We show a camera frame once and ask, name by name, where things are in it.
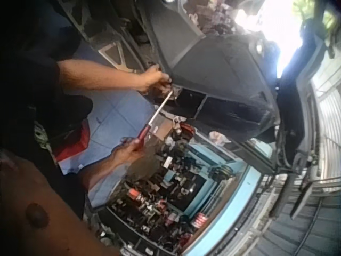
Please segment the person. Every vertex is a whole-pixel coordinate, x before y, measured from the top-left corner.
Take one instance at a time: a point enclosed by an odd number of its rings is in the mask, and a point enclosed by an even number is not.
[[[139,140],[126,140],[78,174],[63,175],[48,135],[56,125],[67,130],[84,118],[73,114],[82,110],[82,104],[72,104],[77,99],[65,95],[64,88],[164,89],[169,76],[157,66],[132,74],[86,60],[56,62],[36,52],[3,55],[1,69],[3,245],[11,245],[12,255],[119,255],[97,241],[81,219],[88,191],[118,166],[143,155]]]

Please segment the tiled floor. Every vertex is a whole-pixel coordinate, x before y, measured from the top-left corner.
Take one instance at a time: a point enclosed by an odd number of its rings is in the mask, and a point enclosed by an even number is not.
[[[50,6],[41,11],[44,30],[50,35],[58,34],[59,27],[68,21],[53,11]],[[82,41],[74,59],[93,60],[109,65],[97,52]],[[86,166],[108,156],[125,136],[137,136],[154,108],[144,97],[133,90],[89,91],[73,90],[69,94],[85,95],[93,100],[93,110],[88,116],[91,131],[89,147],[82,153],[60,162],[63,173],[77,172],[80,165]],[[93,206],[106,202],[110,192],[122,178],[126,166],[116,169],[112,175],[99,182],[89,193]]]

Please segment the blue floor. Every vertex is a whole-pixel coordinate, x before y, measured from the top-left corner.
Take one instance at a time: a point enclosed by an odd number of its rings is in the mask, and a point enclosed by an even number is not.
[[[69,26],[68,20],[55,13],[50,6],[42,8],[44,30],[55,35],[59,27]],[[108,65],[107,61],[82,41],[74,54],[74,59],[93,60]],[[88,116],[91,140],[89,147],[82,153],[59,164],[63,173],[77,172],[86,166],[108,156],[112,149],[120,144],[122,137],[135,137],[154,112],[153,106],[134,90],[70,90],[67,94],[81,94],[92,99],[93,110]],[[115,170],[106,179],[99,182],[89,193],[92,205],[106,202],[110,192],[122,178],[126,166]]]

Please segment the screwdriver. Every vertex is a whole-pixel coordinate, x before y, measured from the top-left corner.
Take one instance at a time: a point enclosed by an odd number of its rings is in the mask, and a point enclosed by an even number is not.
[[[170,93],[167,95],[167,97],[161,103],[160,107],[156,110],[155,114],[151,117],[151,119],[149,120],[148,124],[146,124],[143,127],[143,129],[140,131],[139,136],[137,136],[137,138],[140,140],[140,147],[143,147],[143,145],[144,145],[144,138],[147,136],[148,132],[150,131],[151,125],[152,125],[153,121],[155,120],[157,115],[160,113],[160,111],[162,110],[164,105],[167,103],[167,101],[170,99],[172,94],[173,94],[173,90],[170,91]]]

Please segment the black shirt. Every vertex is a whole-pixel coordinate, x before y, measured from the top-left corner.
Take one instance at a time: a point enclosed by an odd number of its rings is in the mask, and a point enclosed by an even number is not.
[[[33,162],[55,192],[83,217],[86,191],[76,174],[63,175],[42,123],[58,111],[62,89],[59,67],[37,52],[1,57],[0,146]]]

